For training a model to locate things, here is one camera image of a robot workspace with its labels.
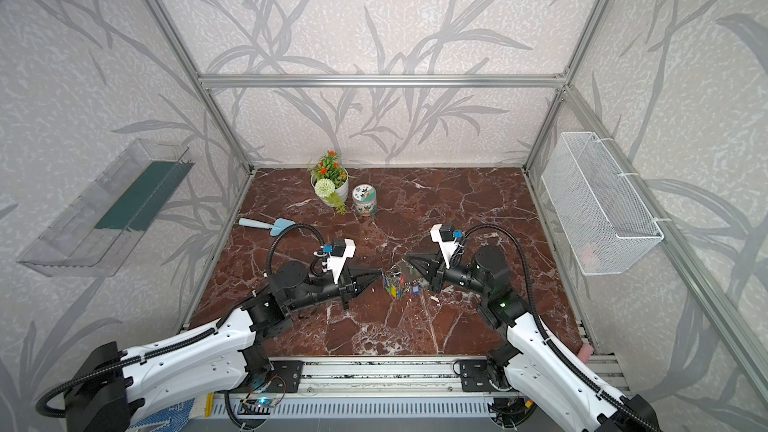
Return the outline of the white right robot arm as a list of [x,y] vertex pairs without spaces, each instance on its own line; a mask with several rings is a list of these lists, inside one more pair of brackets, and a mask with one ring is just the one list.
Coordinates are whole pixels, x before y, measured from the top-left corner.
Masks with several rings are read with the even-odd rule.
[[536,308],[522,245],[503,227],[491,228],[507,236],[517,251],[524,294],[510,283],[512,269],[502,246],[482,246],[469,262],[463,260],[476,227],[462,232],[437,224],[430,231],[437,252],[406,257],[431,291],[452,284],[479,295],[479,314],[505,340],[487,355],[490,385],[501,392],[519,392],[566,431],[659,430],[656,412],[645,399],[628,397],[610,385],[549,331]]

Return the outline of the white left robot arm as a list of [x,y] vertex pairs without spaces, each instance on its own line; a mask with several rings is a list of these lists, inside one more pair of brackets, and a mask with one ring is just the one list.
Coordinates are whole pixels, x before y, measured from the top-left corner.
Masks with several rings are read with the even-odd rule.
[[[290,233],[306,230],[319,243],[312,264],[273,257]],[[62,419],[70,431],[126,431],[148,417],[200,395],[258,389],[274,375],[265,340],[289,329],[294,313],[337,301],[347,307],[378,280],[379,269],[351,267],[351,239],[325,242],[313,226],[292,224],[266,256],[266,285],[220,318],[165,340],[125,350],[114,342],[93,350],[75,376],[44,392],[36,412]],[[313,264],[320,265],[315,273]]]

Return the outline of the printed snack jar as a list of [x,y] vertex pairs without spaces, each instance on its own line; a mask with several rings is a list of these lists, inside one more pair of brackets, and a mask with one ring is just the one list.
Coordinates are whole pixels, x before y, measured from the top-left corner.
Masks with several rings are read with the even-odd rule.
[[370,217],[377,212],[377,192],[370,184],[359,184],[352,191],[355,213],[361,217]]

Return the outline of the light blue toy trowel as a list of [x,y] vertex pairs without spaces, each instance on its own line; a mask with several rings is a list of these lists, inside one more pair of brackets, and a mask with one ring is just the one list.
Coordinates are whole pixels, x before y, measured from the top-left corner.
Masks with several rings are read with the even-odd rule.
[[282,233],[286,228],[294,225],[294,222],[284,218],[278,218],[272,223],[267,223],[267,222],[248,219],[248,218],[239,218],[238,224],[243,227],[268,230],[272,237],[276,237],[280,233]]

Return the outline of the potted artificial flower plant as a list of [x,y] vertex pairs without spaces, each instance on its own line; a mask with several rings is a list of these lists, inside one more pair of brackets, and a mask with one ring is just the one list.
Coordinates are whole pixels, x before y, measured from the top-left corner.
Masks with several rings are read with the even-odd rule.
[[340,154],[328,150],[317,161],[310,163],[308,170],[315,195],[336,214],[346,214],[349,174],[340,162]]

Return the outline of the green circuit board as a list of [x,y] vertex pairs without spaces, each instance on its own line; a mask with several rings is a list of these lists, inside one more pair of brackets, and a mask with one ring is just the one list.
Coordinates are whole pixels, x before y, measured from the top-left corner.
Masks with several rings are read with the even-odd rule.
[[245,417],[268,416],[275,412],[282,401],[282,397],[246,397],[237,403],[237,413]]

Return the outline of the blue dotted work glove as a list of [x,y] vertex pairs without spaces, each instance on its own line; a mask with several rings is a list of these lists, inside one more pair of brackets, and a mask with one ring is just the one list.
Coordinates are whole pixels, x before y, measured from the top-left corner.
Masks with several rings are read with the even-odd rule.
[[195,400],[187,400],[137,422],[127,432],[179,432],[190,420]]

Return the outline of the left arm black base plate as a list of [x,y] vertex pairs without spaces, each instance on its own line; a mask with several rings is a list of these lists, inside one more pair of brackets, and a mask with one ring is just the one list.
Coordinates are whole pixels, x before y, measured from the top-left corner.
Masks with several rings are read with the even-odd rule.
[[295,394],[302,378],[304,362],[278,360],[272,362],[273,370],[254,390],[256,394]]

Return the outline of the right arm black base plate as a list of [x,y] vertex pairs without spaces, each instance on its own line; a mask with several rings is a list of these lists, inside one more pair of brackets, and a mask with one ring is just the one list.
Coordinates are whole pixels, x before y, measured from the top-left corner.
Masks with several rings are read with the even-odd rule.
[[506,392],[512,389],[501,366],[490,359],[455,362],[463,392]]

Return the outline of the clear plastic wall tray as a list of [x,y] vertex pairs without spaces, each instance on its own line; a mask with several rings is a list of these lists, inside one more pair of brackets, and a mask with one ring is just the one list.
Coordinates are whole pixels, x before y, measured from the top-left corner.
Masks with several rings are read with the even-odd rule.
[[134,140],[19,256],[46,277],[111,277],[194,162],[181,144]]

